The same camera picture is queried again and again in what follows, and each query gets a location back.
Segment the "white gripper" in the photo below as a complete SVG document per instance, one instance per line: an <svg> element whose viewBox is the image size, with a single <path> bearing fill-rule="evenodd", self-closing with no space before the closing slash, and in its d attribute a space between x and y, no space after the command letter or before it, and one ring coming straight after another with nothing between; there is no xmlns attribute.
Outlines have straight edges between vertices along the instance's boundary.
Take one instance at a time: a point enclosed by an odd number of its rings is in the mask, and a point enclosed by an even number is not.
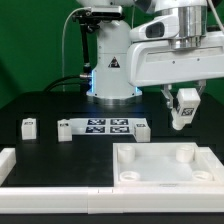
<svg viewBox="0 0 224 224"><path fill-rule="evenodd" d="M173 15L159 16L130 31L133 44L127 51L128 82L136 87L163 85L161 92L173 108L173 83L197 81L202 95L207 79L224 77L224 34L208 32L196 48L174 50L171 40L179 22Z"/></svg>

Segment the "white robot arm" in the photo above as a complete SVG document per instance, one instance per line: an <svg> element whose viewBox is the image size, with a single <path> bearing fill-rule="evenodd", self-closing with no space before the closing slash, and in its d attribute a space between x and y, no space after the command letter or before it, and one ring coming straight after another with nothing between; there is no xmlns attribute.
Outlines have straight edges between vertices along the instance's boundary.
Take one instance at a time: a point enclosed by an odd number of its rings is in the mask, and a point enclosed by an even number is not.
<svg viewBox="0 0 224 224"><path fill-rule="evenodd" d="M97 24L89 99L125 103L143 86L224 77L224 29L206 30L211 0L77 0Z"/></svg>

